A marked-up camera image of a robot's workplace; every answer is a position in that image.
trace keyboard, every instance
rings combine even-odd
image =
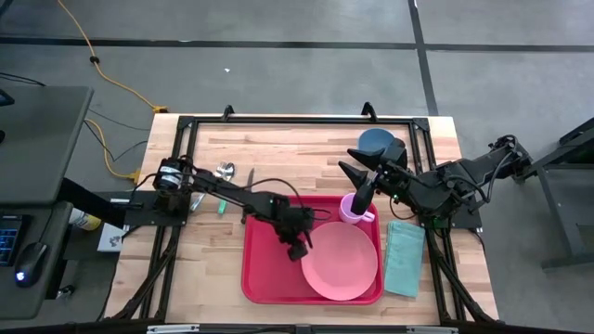
[[[0,266],[12,266],[31,222],[30,215],[0,215]]]

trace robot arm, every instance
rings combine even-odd
[[[407,150],[399,139],[376,152],[349,149],[353,158],[374,171],[368,177],[368,172],[339,162],[357,189],[352,211],[364,212],[374,192],[386,194],[394,202],[406,204],[415,214],[433,219],[450,218],[479,192],[481,198],[472,207],[477,210],[490,201],[494,179],[518,174],[530,164],[528,153],[513,135],[502,136],[489,147],[488,153],[475,160],[450,161],[420,175],[407,169]],[[481,189],[486,184],[487,194]]]
[[[292,261],[307,254],[301,234],[313,248],[309,232],[313,228],[314,211],[304,206],[291,206],[286,196],[268,191],[251,192],[194,167],[184,158],[163,159],[153,186],[159,193],[154,209],[160,212],[174,212],[192,192],[207,193],[236,204],[245,214],[271,224],[278,240],[290,245],[288,254]]]

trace knife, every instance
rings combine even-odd
[[[250,171],[250,174],[248,174],[248,185],[246,187],[246,190],[252,190],[252,184],[253,184],[253,168]],[[248,218],[248,215],[243,213],[243,215],[241,216],[241,223],[245,225],[245,221]]]

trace teal towel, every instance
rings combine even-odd
[[[424,244],[423,228],[398,221],[388,224],[384,266],[386,291],[417,297]]]

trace blue cup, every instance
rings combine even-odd
[[[391,132],[381,128],[372,128],[366,130],[356,144],[357,149],[375,152],[382,148],[387,148],[394,141],[394,135]]]

